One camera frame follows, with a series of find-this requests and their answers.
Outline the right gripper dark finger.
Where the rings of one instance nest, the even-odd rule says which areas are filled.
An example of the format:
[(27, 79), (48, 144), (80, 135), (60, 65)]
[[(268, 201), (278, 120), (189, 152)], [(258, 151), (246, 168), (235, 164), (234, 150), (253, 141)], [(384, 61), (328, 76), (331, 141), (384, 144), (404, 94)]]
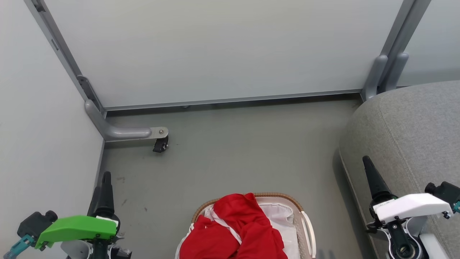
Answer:
[(388, 200), (396, 199), (396, 195), (389, 190), (370, 157), (363, 156), (362, 161), (372, 198), (370, 205), (378, 205)]

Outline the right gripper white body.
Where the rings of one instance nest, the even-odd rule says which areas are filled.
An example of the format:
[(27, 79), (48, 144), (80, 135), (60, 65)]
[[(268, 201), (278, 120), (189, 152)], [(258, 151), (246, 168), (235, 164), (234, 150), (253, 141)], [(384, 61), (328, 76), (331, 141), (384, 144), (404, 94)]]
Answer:
[(434, 234), (424, 228), (430, 216), (450, 219), (451, 206), (431, 194), (409, 194), (369, 207), (368, 232), (387, 242), (385, 259), (448, 259)]

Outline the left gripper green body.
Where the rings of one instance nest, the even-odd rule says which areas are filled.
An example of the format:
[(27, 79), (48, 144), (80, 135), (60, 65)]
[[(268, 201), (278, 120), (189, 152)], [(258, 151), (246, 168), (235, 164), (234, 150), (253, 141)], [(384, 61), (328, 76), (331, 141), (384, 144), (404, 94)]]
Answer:
[(131, 259), (132, 251), (122, 249), (117, 241), (120, 220), (112, 218), (70, 216), (57, 219), (36, 241), (36, 249), (52, 248), (61, 243), (61, 249), (71, 259)]

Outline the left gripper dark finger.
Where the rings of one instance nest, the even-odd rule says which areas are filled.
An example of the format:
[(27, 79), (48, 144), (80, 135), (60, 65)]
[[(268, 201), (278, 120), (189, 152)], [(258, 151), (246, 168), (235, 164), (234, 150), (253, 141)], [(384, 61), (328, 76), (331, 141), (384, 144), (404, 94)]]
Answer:
[(98, 202), (98, 186), (96, 186), (93, 191), (92, 199), (91, 199), (90, 206), (88, 209), (88, 216), (92, 217), (94, 210), (96, 209), (97, 202)]
[(112, 218), (115, 210), (110, 172), (103, 173), (102, 180), (97, 185), (95, 192), (94, 216)]

